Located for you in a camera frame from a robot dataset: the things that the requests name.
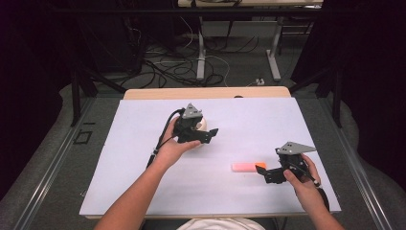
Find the white paper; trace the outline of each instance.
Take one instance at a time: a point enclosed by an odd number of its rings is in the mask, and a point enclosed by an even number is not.
[[[103,215],[145,170],[169,115],[192,103],[201,109],[208,130],[218,128],[210,144],[186,152],[165,174],[148,216],[232,216],[303,213],[292,186],[266,184],[255,172],[232,172],[235,162],[265,162],[279,168],[275,148],[287,141],[314,147],[293,98],[207,100],[124,100],[120,102],[101,157],[80,209]],[[330,211],[341,211],[316,151],[314,161]]]

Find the forearm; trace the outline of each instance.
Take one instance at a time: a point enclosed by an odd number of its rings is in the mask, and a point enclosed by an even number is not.
[[[320,208],[317,211],[309,213],[309,216],[317,230],[342,230],[344,227],[335,219],[335,217],[326,209]]]
[[[166,167],[151,164],[107,210],[96,229],[138,229]]]

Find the white table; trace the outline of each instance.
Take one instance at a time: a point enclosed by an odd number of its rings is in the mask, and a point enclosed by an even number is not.
[[[178,0],[179,7],[190,8],[192,0]],[[231,3],[209,3],[196,0],[198,8],[212,7],[232,7]],[[239,7],[295,7],[295,6],[314,6],[322,5],[323,0],[242,0],[238,4]],[[204,36],[226,36],[226,28],[229,25],[227,21],[208,21],[205,22],[200,18],[202,32],[199,33],[199,58],[197,64],[196,77],[199,80],[204,79],[204,68],[206,50],[204,48]],[[281,75],[278,69],[278,64],[275,60],[275,54],[278,47],[278,42],[282,32],[283,18],[279,17],[278,21],[235,21],[230,36],[261,36],[272,37],[271,49],[266,50],[269,66],[272,72],[274,81],[280,81]]]
[[[178,99],[179,95],[188,99]],[[236,95],[245,98],[234,99]],[[286,88],[245,87],[128,92],[110,128],[81,215],[92,219],[104,214],[145,170],[170,113],[188,103],[203,110],[208,129],[218,127],[219,132],[210,144],[188,151],[169,169],[146,218],[249,218],[305,213],[287,182],[266,184],[263,176],[255,172],[231,171],[236,162],[262,161],[268,169],[279,168],[274,148],[287,141],[314,146],[296,100],[289,98]],[[310,152],[308,156],[318,168],[331,212],[340,211],[318,153]]]

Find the pink object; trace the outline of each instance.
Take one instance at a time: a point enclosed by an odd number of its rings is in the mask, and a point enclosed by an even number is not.
[[[256,165],[266,169],[266,164],[264,162],[234,163],[231,165],[231,169],[233,172],[236,173],[256,173],[257,172],[257,168],[255,167]]]

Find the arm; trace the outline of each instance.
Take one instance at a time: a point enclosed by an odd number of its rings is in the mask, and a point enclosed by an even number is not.
[[[313,176],[317,181],[320,182],[320,176],[317,173],[317,169],[314,163],[308,156],[302,154],[302,157],[308,165],[311,176]],[[302,179],[302,181],[300,181],[290,170],[285,170],[283,174],[284,177],[286,177],[287,181],[289,181],[289,183],[295,189],[296,196],[301,202],[304,210],[310,216],[312,222],[316,226],[316,229],[344,229],[344,227],[337,221],[337,219],[335,219],[328,211],[322,197],[317,191],[316,186],[310,179]]]
[[[199,141],[178,144],[171,139],[175,121],[176,119],[170,122],[162,139],[166,141],[170,138],[170,140],[159,149],[152,164],[107,210],[95,229],[125,230],[140,227],[165,172],[185,151],[200,145]]]

